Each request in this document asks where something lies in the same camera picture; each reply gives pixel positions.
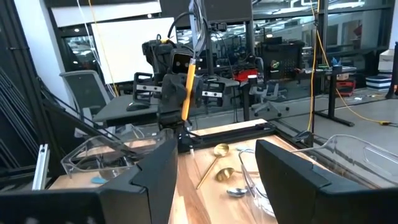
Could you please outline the silver aluminium bracket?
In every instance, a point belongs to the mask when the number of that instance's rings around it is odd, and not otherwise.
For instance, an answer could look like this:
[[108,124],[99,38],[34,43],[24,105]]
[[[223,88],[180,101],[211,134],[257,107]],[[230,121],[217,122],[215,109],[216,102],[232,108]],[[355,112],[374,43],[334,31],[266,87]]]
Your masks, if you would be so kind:
[[32,190],[43,190],[46,185],[47,172],[49,171],[50,149],[48,144],[39,147],[37,163],[35,167]]

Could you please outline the white office chair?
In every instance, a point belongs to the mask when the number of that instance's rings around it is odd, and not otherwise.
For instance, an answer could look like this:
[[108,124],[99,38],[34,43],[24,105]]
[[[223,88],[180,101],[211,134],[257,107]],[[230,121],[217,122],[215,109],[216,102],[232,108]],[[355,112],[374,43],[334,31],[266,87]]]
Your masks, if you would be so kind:
[[265,84],[261,86],[260,84],[253,85],[250,88],[249,94],[253,96],[258,96],[260,102],[250,106],[251,111],[254,113],[255,117],[259,116],[259,112],[262,110],[270,111],[274,110],[277,113],[277,117],[282,116],[282,112],[279,109],[280,103],[277,101],[280,98],[285,98],[287,89],[279,87],[279,83],[276,84]]

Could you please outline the striped storage box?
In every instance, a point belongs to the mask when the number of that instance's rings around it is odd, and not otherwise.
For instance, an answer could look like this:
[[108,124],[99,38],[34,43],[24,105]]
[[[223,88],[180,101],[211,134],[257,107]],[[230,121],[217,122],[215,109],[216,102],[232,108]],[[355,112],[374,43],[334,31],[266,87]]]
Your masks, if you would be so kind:
[[376,75],[366,77],[366,87],[372,90],[383,91],[388,90],[391,85],[390,75]]

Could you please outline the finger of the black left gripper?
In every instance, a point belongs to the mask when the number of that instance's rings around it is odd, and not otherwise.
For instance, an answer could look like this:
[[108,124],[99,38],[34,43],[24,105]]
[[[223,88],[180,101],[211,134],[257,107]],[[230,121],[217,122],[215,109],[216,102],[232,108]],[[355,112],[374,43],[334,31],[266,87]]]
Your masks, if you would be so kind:
[[199,77],[194,77],[192,92],[190,97],[190,107],[197,108],[202,103],[203,80]]
[[162,82],[162,104],[167,108],[181,108],[187,96],[184,75],[166,74]]

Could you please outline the white board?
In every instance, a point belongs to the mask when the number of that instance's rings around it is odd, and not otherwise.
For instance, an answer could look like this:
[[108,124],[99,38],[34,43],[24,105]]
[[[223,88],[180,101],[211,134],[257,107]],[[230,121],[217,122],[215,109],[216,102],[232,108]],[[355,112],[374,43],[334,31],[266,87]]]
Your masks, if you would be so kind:
[[137,72],[153,73],[142,52],[144,42],[166,38],[174,18],[92,24],[95,45],[106,84],[133,81]]

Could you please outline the white cardboard box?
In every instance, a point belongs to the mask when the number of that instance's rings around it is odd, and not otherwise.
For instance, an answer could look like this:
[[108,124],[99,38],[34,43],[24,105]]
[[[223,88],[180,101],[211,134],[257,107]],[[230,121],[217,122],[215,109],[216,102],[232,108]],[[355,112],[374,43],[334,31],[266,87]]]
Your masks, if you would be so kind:
[[378,70],[380,72],[392,72],[394,64],[394,49],[388,49],[379,55]]

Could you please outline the red toolbox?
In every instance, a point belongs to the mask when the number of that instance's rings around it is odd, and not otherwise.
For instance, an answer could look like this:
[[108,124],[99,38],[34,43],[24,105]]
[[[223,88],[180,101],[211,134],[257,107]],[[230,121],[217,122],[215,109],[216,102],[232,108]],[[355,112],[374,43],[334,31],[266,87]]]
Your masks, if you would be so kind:
[[258,71],[257,69],[246,69],[246,70],[237,70],[233,72],[233,80],[237,82],[246,82],[251,77],[257,77]]

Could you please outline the orange handled silver spoon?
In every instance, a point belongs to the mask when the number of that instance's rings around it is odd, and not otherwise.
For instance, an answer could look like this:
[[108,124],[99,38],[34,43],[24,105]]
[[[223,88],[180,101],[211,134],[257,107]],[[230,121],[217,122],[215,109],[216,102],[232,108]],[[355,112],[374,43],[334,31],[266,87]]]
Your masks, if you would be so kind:
[[185,85],[187,95],[182,106],[181,118],[183,121],[186,121],[188,119],[190,99],[193,90],[193,82],[195,79],[196,62],[198,56],[201,54],[201,51],[204,49],[204,46],[206,44],[207,32],[206,20],[203,16],[200,3],[197,0],[191,1],[190,12],[193,13],[193,19],[190,19],[190,21],[194,49],[193,56],[190,59],[190,63],[188,66],[187,80]]

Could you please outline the red storage crate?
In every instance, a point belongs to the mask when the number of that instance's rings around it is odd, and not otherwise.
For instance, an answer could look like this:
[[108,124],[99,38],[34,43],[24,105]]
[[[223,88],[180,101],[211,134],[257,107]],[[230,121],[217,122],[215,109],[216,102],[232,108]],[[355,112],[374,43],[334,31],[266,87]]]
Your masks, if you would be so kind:
[[352,96],[356,89],[355,80],[338,80],[336,83],[336,89],[341,96],[349,97]]

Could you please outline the grey office chair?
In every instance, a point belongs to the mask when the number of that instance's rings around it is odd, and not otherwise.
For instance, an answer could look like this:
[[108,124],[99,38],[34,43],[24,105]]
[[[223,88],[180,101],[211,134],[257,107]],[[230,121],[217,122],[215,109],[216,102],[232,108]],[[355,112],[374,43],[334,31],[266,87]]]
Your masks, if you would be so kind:
[[94,70],[64,72],[60,77],[82,118],[93,119],[111,101]]

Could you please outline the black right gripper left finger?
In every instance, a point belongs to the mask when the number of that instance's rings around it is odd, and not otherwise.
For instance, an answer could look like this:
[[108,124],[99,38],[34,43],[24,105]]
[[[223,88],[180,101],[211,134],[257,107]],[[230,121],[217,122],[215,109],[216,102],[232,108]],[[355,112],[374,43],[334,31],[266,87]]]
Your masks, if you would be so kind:
[[97,188],[0,194],[0,224],[167,224],[177,181],[177,142]]

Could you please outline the black computer mouse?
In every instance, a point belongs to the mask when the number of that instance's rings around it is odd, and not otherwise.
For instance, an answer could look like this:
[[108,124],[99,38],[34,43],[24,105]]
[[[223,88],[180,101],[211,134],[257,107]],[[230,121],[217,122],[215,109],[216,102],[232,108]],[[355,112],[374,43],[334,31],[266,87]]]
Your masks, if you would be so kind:
[[140,102],[131,102],[126,108],[126,111],[137,111],[137,110],[145,110],[150,108],[150,104],[148,103],[140,103]]

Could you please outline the black equipment cabinet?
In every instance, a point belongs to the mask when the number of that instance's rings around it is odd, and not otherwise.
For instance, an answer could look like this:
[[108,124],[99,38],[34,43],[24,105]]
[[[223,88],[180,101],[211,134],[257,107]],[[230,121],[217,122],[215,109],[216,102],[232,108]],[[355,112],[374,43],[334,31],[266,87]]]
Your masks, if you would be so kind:
[[266,80],[295,80],[302,69],[304,43],[295,40],[262,47],[264,78]]

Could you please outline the black standing desk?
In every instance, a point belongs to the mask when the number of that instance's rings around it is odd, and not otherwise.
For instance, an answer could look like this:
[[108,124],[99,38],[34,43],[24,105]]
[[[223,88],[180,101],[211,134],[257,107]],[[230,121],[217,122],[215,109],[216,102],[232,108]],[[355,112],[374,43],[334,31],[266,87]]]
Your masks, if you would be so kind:
[[329,93],[328,93],[328,109],[327,113],[323,111],[314,111],[314,115],[320,116],[325,119],[329,119],[336,123],[340,123],[342,125],[353,127],[354,123],[351,121],[347,121],[341,118],[337,118],[335,116],[335,101],[336,101],[336,83],[337,83],[337,75],[342,75],[344,73],[352,73],[356,72],[357,68],[355,67],[342,67],[342,66],[333,66],[331,68],[326,69],[316,69],[317,74],[320,74],[322,77],[330,77],[329,82]]

